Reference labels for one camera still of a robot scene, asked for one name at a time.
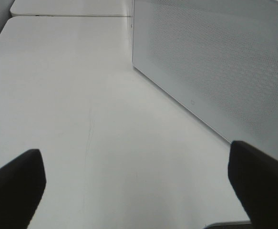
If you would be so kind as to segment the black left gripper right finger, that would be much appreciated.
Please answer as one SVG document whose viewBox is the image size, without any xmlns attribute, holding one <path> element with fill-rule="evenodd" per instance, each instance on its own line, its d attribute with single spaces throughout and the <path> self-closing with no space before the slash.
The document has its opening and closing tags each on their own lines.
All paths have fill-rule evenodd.
<svg viewBox="0 0 278 229">
<path fill-rule="evenodd" d="M 244 141 L 233 141 L 228 179 L 256 229 L 278 229 L 278 161 Z"/>
</svg>

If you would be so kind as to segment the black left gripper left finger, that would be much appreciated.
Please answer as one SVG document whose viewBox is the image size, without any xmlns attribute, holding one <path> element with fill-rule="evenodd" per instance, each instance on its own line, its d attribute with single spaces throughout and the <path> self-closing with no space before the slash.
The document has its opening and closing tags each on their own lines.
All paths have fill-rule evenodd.
<svg viewBox="0 0 278 229">
<path fill-rule="evenodd" d="M 45 187 L 44 163 L 38 149 L 30 149 L 1 167 L 0 229 L 26 229 Z"/>
</svg>

